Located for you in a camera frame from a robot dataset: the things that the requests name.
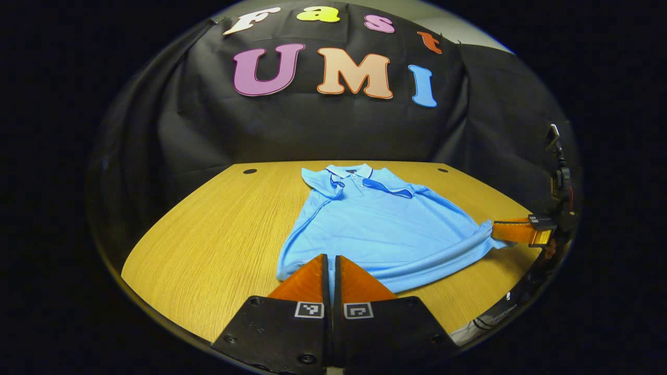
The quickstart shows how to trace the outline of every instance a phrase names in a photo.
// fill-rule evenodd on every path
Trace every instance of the polo shirt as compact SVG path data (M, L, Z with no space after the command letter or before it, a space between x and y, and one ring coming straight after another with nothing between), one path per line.
M326 254L333 297L335 258L343 255L398 293L510 244L491 238L491 220L478 225L452 202L387 168L329 165L303 168L301 176L312 190L280 251L278 280Z

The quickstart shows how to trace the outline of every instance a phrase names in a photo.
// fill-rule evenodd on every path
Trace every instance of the table surface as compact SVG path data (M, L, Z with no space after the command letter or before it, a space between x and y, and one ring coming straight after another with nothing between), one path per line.
M329 164L363 163L428 186L478 224L529 214L504 194L442 163L235 164L164 215L134 247L121 276L158 312L214 341L249 296L266 296L279 285L278 254L310 192L301 168L319 171ZM247 169L257 171L243 173ZM491 249L475 264L398 296L421 298L442 328L453 332L507 294L539 253L539 248L524 244Z

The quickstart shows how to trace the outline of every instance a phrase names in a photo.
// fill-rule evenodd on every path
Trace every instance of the black backdrop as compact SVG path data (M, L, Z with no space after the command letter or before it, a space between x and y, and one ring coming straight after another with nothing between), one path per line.
M544 150L550 123L558 124L572 172L574 211L581 213L584 173L571 121L515 55L450 41L399 15L335 1L318 4L338 9L338 22L298 21L296 15L309 4L276 4L280 12L226 36L223 31L235 18L198 23L133 75L115 98L90 156L87 198L95 235L118 270L159 218L233 163L446 163L542 214L554 205L549 186L557 164ZM368 14L391 19L395 31L369 30ZM440 41L441 54L426 48L418 35L423 31ZM256 74L271 79L279 63L274 49L286 43L305 47L284 90L255 97L235 91L235 55L267 50ZM318 93L322 47L341 48L354 61L368 53L387 56L393 97ZM436 107L412 101L411 64L432 71ZM570 75L562 80L576 84Z
M627 222L655 212L647 204L652 190L637 192L631 183L657 179L629 167L625 152L660 149L659 137L646 137L658 134L658 96L643 86L654 80L656 62L637 40L654 33L655 22L646 11L579 1L510 3L447 7L515 51L545 81L579 124L574 131L594 182L584 187L590 197L584 227L554 285L517 322L450 368L563 373L591 365L610 370L620 362L624 370L647 373L646 359L664 349L659 337L641 334L659 320L657 310L647 314L652 299L645 293L657 292L659 273L634 266L645 259L660 264L661 255L647 256L646 237L622 233L632 230ZM13 372L229 373L156 327L121 294L94 251L83 200L85 158L108 103L155 51L224 4L89 6L8 8L6 100L17 115L10 117L16 127L7 133L6 151L21 172L7 179L15 206L7 226L13 236L6 307ZM563 80L566 75L577 84ZM664 162L649 152L644 161ZM623 352L587 351L597 348Z

